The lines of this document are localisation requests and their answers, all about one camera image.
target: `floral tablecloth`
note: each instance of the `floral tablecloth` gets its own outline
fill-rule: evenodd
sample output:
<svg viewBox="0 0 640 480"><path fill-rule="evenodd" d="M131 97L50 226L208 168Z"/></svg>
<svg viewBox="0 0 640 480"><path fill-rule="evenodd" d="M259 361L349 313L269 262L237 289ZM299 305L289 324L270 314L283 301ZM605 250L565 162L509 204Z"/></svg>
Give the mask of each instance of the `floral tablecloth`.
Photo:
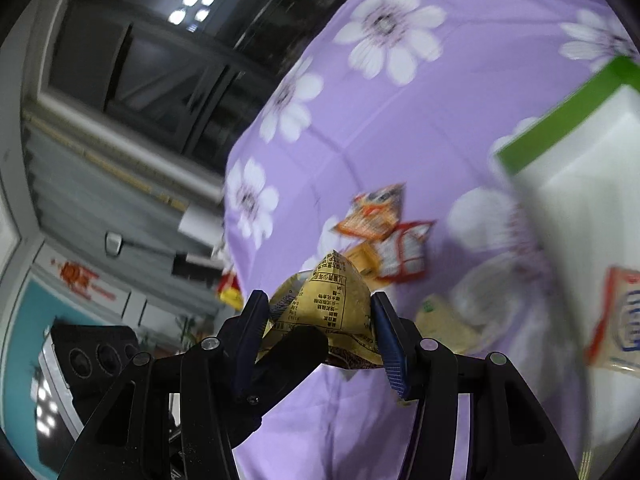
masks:
<svg viewBox="0 0 640 480"><path fill-rule="evenodd" d="M578 463L587 412L564 306L494 152L614 54L635 55L603 0L348 0L232 150L225 237L245 294L272 294L350 242L357 193L406 183L403 219L435 220L438 293L518 367ZM236 449L252 479L395 479L415 409L384 370L318 368ZM463 400L461 427L468 425ZM453 478L464 478L461 431Z"/></svg>

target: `purple tablecloth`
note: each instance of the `purple tablecloth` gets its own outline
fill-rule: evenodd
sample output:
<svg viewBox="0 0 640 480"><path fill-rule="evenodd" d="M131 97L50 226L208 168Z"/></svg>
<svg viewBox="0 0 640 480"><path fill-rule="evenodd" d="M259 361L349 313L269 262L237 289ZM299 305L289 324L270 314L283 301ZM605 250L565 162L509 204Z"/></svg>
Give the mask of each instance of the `purple tablecloth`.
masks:
<svg viewBox="0 0 640 480"><path fill-rule="evenodd" d="M543 403L574 462L587 403L564 306L493 152L632 43L602 0L348 0L234 147L226 241L245 294L348 244L359 192L406 183L403 219L435 220L427 279L483 327ZM249 480L395 479L415 409L384 370L322 366L236 450ZM468 407L460 409L468 425ZM468 435L453 478L463 478Z"/></svg>

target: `screw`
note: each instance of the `screw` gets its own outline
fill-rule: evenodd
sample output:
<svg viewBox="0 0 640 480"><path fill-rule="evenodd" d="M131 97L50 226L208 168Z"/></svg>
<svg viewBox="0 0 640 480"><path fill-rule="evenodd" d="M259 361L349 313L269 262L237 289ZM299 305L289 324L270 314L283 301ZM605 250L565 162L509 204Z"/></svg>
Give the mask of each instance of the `screw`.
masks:
<svg viewBox="0 0 640 480"><path fill-rule="evenodd" d="M139 354L135 354L133 356L132 361L136 366L144 366L148 364L149 361L151 361L151 355L146 352L140 352Z"/></svg>
<svg viewBox="0 0 640 480"><path fill-rule="evenodd" d="M213 350L220 346L220 339L218 339L217 337L207 337L206 339L202 340L200 346L202 346L203 350Z"/></svg>
<svg viewBox="0 0 640 480"><path fill-rule="evenodd" d="M420 348L433 352L438 349L438 342L435 339L425 338L420 341Z"/></svg>
<svg viewBox="0 0 640 480"><path fill-rule="evenodd" d="M489 356L489 359L491 359L492 363L498 366L502 366L507 364L507 357L503 354L501 354L500 352L494 352Z"/></svg>

